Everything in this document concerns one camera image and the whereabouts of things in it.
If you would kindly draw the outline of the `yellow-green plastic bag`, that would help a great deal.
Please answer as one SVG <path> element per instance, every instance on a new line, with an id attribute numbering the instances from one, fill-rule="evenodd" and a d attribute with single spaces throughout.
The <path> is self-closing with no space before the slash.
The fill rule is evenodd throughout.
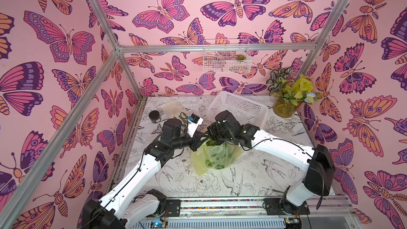
<path id="1" fill-rule="evenodd" d="M 211 147 L 203 143 L 192 152 L 191 161 L 196 174 L 202 176 L 209 170 L 222 170 L 233 165 L 242 152 L 242 147 L 229 143 Z"/>

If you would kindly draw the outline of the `pineapple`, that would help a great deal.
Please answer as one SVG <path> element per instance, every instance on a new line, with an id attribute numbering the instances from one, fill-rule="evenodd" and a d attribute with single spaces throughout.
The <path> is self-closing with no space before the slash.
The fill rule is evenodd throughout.
<path id="1" fill-rule="evenodd" d="M 216 141 L 211 140 L 211 139 L 208 139 L 207 141 L 205 141 L 204 144 L 205 144 L 206 146 L 209 146 L 209 147 L 211 147 L 211 146 L 218 146 L 218 143 L 217 143 Z"/>

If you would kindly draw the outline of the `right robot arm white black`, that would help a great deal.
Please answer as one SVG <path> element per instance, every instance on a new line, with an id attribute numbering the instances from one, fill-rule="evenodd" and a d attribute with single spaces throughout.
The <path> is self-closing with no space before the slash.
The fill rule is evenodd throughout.
<path id="1" fill-rule="evenodd" d="M 328 196 L 332 186 L 336 167 L 329 150 L 295 144 L 278 138 L 265 130 L 252 125 L 241 125 L 229 111 L 223 111 L 215 117 L 207 128 L 207 134 L 216 144 L 230 143 L 240 146 L 245 151 L 252 149 L 262 151 L 283 159 L 297 166 L 305 174 L 294 185 L 289 186 L 279 203 L 285 213 L 296 213 L 311 197 L 320 197 L 316 210 L 323 198 Z"/>

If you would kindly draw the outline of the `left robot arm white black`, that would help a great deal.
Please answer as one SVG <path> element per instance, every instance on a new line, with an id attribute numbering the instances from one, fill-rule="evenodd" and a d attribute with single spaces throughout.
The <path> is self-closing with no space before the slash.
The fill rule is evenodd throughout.
<path id="1" fill-rule="evenodd" d="M 82 229 L 131 229 L 149 215 L 165 212 L 166 196 L 151 190 L 134 201 L 147 181 L 171 160 L 177 149 L 196 151 L 204 134 L 197 130 L 203 119 L 194 115 L 182 126 L 178 118 L 164 122 L 161 133 L 143 151 L 137 165 L 106 195 L 89 200 L 82 211 Z"/>

